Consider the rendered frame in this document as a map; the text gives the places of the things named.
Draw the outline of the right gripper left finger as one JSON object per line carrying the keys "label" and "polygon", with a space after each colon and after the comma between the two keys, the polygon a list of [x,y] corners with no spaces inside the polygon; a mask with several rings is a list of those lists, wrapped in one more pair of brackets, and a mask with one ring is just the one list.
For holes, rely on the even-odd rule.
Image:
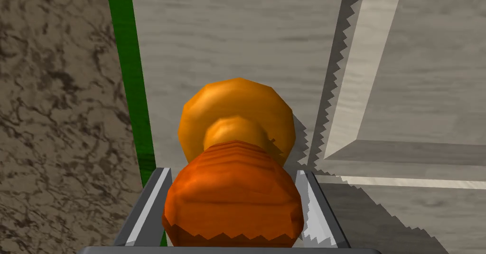
{"label": "right gripper left finger", "polygon": [[160,246],[162,214],[171,184],[171,169],[154,170],[114,240],[115,246]]}

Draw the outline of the pale grey panelled door leaf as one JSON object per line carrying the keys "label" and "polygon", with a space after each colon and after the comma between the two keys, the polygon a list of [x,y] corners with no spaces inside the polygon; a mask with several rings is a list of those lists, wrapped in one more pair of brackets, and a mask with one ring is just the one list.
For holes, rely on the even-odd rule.
{"label": "pale grey panelled door leaf", "polygon": [[486,254],[486,0],[133,0],[156,164],[184,103],[234,77],[296,115],[353,247]]}

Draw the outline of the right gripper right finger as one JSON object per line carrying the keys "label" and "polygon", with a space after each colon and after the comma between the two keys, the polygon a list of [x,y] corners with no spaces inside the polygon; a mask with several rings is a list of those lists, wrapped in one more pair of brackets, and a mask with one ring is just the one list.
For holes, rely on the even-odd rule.
{"label": "right gripper right finger", "polygon": [[305,248],[350,248],[350,244],[324,195],[316,176],[298,170],[295,185],[299,191],[304,216],[300,235]]}

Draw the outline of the orange door knob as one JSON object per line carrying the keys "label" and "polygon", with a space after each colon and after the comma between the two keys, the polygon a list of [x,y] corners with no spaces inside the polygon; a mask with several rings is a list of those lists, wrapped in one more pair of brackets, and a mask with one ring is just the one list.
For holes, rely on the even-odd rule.
{"label": "orange door knob", "polygon": [[304,226],[284,169],[293,114],[269,86],[210,83],[183,107],[178,139],[187,165],[168,190],[162,224],[175,247],[287,247]]}

